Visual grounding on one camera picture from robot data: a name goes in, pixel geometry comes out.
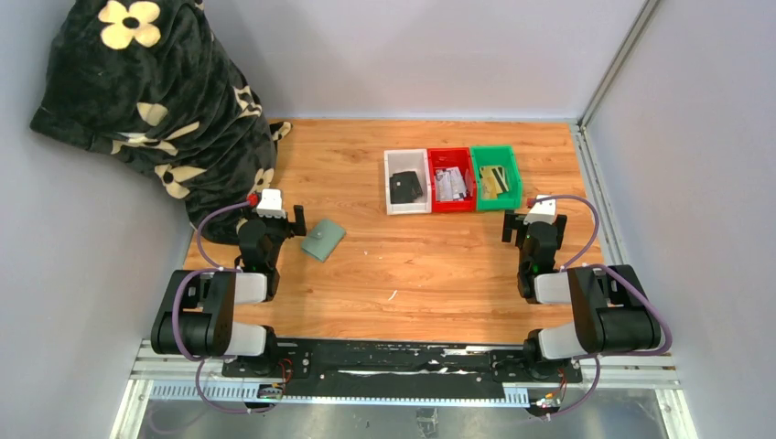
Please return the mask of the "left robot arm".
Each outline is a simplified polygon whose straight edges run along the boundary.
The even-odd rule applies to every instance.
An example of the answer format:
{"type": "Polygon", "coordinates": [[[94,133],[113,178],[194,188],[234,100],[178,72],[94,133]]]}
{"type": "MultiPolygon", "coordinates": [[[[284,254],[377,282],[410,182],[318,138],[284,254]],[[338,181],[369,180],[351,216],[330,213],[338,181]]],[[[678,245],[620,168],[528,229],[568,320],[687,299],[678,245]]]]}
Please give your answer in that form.
{"type": "Polygon", "coordinates": [[[194,271],[176,270],[151,328],[151,347],[159,355],[181,355],[196,361],[233,357],[261,373],[280,362],[277,337],[266,325],[240,324],[237,305],[261,304],[275,298],[280,282],[277,263],[285,241],[307,234],[304,207],[294,219],[255,216],[238,231],[240,256],[235,266],[217,265],[194,271]]]}

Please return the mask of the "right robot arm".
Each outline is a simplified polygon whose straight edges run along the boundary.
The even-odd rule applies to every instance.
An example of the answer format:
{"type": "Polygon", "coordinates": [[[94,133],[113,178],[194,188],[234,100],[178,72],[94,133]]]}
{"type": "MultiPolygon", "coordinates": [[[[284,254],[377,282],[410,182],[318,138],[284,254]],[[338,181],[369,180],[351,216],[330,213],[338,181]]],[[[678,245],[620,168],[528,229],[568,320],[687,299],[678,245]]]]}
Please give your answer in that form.
{"type": "Polygon", "coordinates": [[[663,329],[643,302],[645,294],[631,266],[556,267],[565,226],[564,215],[546,222],[512,210],[504,213],[501,239],[519,250],[516,279],[521,298],[572,309],[571,322],[529,333],[523,342],[523,366],[543,376],[575,358],[659,348],[663,329]]]}

